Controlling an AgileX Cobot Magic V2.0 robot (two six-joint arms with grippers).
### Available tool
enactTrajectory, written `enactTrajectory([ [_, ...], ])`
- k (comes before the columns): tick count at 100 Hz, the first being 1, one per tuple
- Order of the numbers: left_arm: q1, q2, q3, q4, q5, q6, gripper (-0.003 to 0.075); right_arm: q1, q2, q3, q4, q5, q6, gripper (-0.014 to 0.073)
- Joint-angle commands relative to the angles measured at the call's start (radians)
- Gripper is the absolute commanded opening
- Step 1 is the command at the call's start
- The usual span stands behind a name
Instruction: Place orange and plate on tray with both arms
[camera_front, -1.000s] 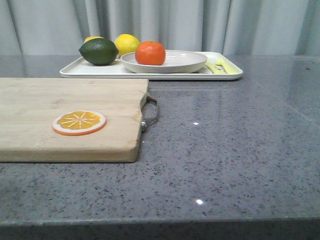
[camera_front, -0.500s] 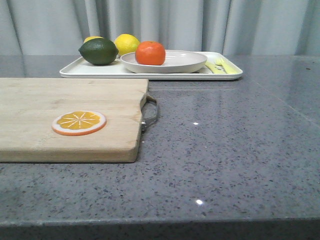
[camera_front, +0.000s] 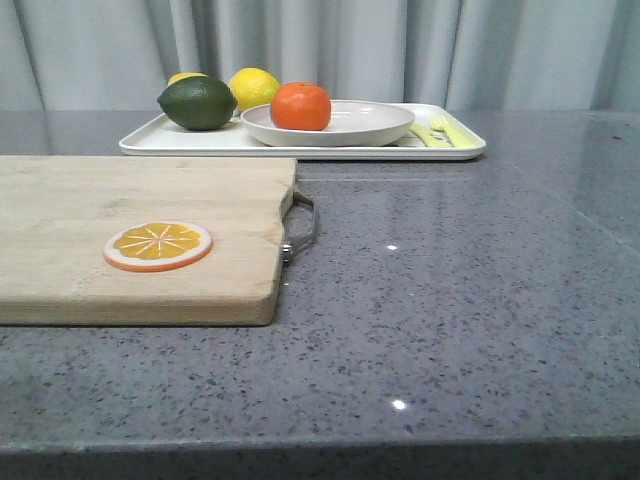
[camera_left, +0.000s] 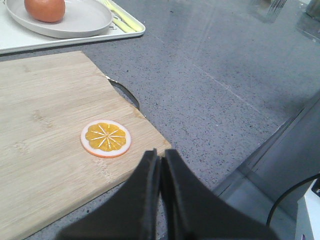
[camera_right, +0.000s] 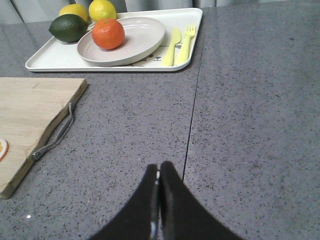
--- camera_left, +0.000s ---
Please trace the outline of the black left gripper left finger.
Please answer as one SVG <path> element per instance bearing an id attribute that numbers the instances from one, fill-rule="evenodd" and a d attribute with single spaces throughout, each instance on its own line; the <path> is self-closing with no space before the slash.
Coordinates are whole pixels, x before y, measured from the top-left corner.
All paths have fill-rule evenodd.
<path id="1" fill-rule="evenodd" d="M 58 240 L 154 240 L 160 192 L 160 158 L 144 153 L 124 185 L 101 207 L 65 227 Z"/>

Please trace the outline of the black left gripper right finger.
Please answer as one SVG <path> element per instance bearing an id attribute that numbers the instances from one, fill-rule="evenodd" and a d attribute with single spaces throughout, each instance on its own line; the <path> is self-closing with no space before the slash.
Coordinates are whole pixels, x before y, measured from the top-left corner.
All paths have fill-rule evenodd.
<path id="1" fill-rule="evenodd" d="M 277 235 L 215 196 L 174 149 L 162 159 L 161 194 L 170 240 L 276 240 Z"/>

